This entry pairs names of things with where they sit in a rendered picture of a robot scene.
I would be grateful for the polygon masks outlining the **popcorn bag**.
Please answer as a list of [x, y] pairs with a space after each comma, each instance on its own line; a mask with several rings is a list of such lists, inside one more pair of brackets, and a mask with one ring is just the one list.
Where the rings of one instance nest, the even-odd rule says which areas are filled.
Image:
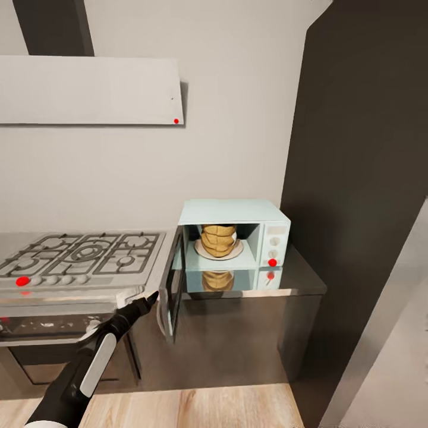
[[203, 248], [214, 257], [229, 255], [236, 245], [237, 223], [201, 224]]

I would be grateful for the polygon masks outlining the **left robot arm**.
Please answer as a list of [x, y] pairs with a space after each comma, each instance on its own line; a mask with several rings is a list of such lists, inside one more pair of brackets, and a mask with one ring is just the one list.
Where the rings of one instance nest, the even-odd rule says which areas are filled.
[[159, 297], [156, 291], [147, 299], [129, 300], [145, 290], [139, 285], [117, 295], [116, 315], [98, 323], [78, 341], [75, 356], [48, 386], [23, 428], [78, 428], [117, 343], [139, 317], [151, 311]]

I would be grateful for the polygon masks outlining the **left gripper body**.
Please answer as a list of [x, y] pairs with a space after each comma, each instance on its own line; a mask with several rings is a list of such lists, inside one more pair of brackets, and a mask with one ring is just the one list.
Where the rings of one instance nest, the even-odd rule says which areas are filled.
[[142, 297], [122, 309], [117, 308], [116, 316], [124, 317], [128, 322], [128, 328], [131, 328], [139, 317], [148, 314], [151, 309], [152, 306], [148, 305], [147, 299]]

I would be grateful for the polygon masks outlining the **microwave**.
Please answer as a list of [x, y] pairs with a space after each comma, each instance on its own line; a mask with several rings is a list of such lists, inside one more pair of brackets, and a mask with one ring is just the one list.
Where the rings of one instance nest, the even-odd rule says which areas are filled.
[[[214, 257], [202, 245], [201, 224], [237, 223], [236, 245]], [[159, 286], [158, 325], [173, 347], [187, 269], [282, 266], [291, 220], [269, 199], [185, 200]]]

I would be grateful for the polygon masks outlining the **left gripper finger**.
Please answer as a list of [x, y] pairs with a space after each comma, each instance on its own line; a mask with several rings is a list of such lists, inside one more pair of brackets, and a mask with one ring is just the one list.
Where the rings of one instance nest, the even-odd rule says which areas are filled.
[[147, 298], [147, 303], [149, 306], [154, 306], [156, 300], [159, 297], [159, 291], [156, 291], [155, 293], [153, 293], [149, 298]]

